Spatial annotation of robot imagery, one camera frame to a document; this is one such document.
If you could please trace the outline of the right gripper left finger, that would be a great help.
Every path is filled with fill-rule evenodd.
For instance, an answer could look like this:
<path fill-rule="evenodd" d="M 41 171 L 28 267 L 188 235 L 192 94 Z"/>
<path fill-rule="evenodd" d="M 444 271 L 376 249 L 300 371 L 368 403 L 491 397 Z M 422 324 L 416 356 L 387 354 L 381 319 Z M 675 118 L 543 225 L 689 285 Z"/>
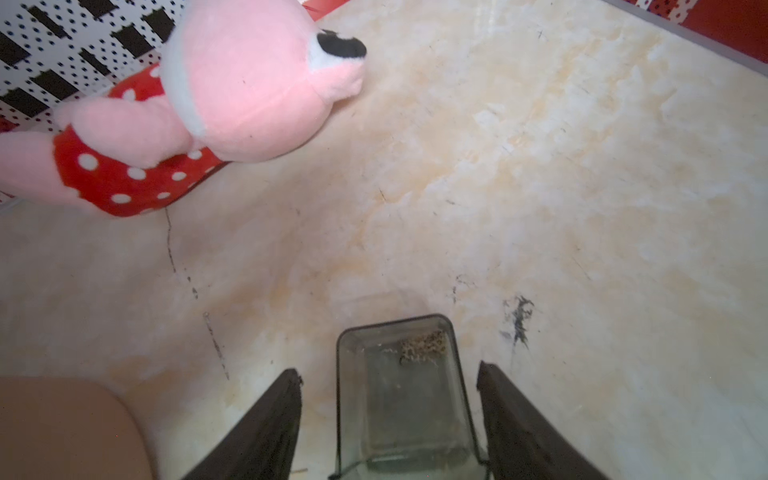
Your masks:
<path fill-rule="evenodd" d="M 302 378 L 284 370 L 188 479 L 287 479 L 302 412 Z"/>

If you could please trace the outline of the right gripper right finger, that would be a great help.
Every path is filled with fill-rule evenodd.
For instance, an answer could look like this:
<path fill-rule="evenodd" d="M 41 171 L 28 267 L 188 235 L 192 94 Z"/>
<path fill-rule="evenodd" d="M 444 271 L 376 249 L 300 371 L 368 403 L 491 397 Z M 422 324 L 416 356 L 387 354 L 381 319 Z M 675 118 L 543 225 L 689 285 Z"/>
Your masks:
<path fill-rule="evenodd" d="M 497 365 L 480 364 L 476 387 L 495 479 L 607 479 Z"/>

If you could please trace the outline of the tan trash bin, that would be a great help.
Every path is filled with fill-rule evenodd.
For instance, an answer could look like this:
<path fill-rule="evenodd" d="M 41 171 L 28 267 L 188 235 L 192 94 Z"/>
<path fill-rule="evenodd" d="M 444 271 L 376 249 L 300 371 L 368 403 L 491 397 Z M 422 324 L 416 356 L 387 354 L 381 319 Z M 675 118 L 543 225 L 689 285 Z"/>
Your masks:
<path fill-rule="evenodd" d="M 91 381 L 1 379 L 3 479 L 151 479 L 127 407 Z"/>

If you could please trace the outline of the pink plush toy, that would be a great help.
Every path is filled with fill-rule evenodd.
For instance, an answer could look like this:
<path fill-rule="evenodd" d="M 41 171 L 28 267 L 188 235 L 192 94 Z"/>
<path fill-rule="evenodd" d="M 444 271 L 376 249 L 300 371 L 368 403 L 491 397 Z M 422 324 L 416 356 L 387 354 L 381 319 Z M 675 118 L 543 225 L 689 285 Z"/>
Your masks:
<path fill-rule="evenodd" d="M 366 54 L 296 1 L 194 1 L 157 65 L 63 104 L 58 133 L 3 134 L 1 190 L 114 217 L 164 209 L 228 162 L 310 140 L 361 91 Z"/>

